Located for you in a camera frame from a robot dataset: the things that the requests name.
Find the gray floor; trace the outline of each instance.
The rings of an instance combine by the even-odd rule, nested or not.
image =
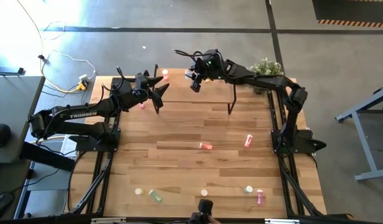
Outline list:
[[[264,0],[22,2],[40,27],[66,21],[68,26],[91,27],[269,28]],[[272,0],[272,6],[278,29],[366,29],[319,25],[308,0]],[[54,35],[43,34],[46,39]],[[366,158],[354,124],[334,120],[383,86],[383,35],[282,34],[279,41],[287,76],[297,78],[309,92],[304,107],[307,123],[315,138],[328,144],[316,157],[327,212],[383,222],[383,179],[355,182],[355,174],[369,170]],[[98,75],[115,74],[117,65],[129,75],[146,69],[152,72],[155,63],[188,67],[190,60],[173,54],[174,49],[212,48],[243,65],[265,57],[275,59],[270,34],[66,32],[56,40],[44,41],[45,56],[57,49],[88,59]],[[0,64],[25,67],[28,75],[39,74],[38,54],[39,37],[22,9],[15,1],[0,1]],[[44,72],[62,88],[70,88],[80,75],[92,73],[87,64],[55,52],[49,62]],[[42,95],[37,111],[79,103],[81,95],[64,99]],[[27,212],[35,217],[59,214],[63,198],[63,191],[33,192]]]

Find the green plant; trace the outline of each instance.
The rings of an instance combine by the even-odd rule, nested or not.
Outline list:
[[[262,59],[259,63],[248,68],[252,72],[256,72],[258,75],[283,75],[281,70],[281,64],[272,62],[267,58]],[[256,94],[263,94],[268,91],[266,88],[253,86],[252,89]]]

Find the wood plank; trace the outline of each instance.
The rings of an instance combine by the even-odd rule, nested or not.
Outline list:
[[[184,72],[183,69],[168,70],[170,82],[177,80],[176,74],[180,76],[180,72]],[[100,99],[100,85],[109,86],[111,79],[96,78],[91,103]],[[160,114],[156,114],[151,101],[146,101],[145,109],[136,106],[121,114],[120,145],[114,155],[104,215],[190,217],[197,211],[201,190],[205,189],[207,198],[215,203],[215,217],[285,217],[279,164],[272,153],[272,122],[267,97],[253,94],[249,87],[238,86],[238,102],[229,116],[227,105],[223,103],[225,100],[208,98],[211,103],[200,103],[199,96],[207,100],[210,94],[192,92],[190,83],[190,80],[171,83],[165,94],[176,95],[182,89],[182,94],[194,97],[192,102],[165,101]],[[215,83],[202,83],[201,90],[231,86],[217,87]],[[171,93],[171,87],[176,85],[179,89],[173,88]],[[86,122],[102,120],[92,117]],[[306,128],[303,112],[298,116],[298,127]],[[249,148],[244,147],[247,134],[253,135]],[[211,144],[213,149],[200,149],[201,142]],[[70,203],[73,206],[91,183],[95,159],[95,152],[87,152],[76,166],[71,185]],[[325,213],[314,162],[301,154],[295,155],[295,162],[301,188],[315,207]],[[256,191],[244,193],[247,185],[264,191],[263,205],[256,204]],[[135,195],[136,188],[142,188],[144,194]],[[152,189],[163,198],[161,203],[148,196]],[[295,194],[292,190],[290,194],[296,209]],[[95,209],[99,196],[97,191]]]

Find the small pink cylinder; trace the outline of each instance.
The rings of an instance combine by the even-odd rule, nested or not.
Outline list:
[[[263,204],[263,199],[264,199],[264,191],[263,190],[258,190],[258,196],[257,196],[257,203],[258,205]]]

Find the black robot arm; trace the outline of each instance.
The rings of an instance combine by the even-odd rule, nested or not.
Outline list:
[[[274,131],[273,133],[276,137],[274,141],[276,153],[295,152],[298,150],[297,148],[301,147],[305,149],[301,152],[313,153],[326,146],[321,141],[313,140],[310,130],[297,129],[297,117],[308,93],[289,78],[283,75],[259,75],[230,60],[224,61],[218,50],[208,50],[203,54],[193,55],[179,50],[175,52],[182,56],[189,56],[194,60],[195,64],[186,76],[193,80],[190,88],[195,92],[199,92],[201,81],[206,79],[224,80],[232,85],[248,84],[274,90],[281,97],[282,103],[288,110],[287,122],[279,132]],[[287,92],[287,87],[291,89],[290,94]]]
[[[121,111],[128,112],[133,106],[148,99],[152,99],[158,108],[162,107],[161,96],[169,83],[153,91],[152,88],[162,77],[150,78],[148,75],[147,72],[143,75],[139,73],[133,79],[122,76],[110,89],[102,85],[101,99],[96,104],[55,106],[50,110],[39,111],[28,119],[31,135],[37,139],[47,139],[54,134],[77,134],[90,136],[97,141],[110,136],[111,129],[107,123],[80,124],[66,121],[90,116],[115,117]],[[107,99],[103,99],[104,89],[110,91]]]

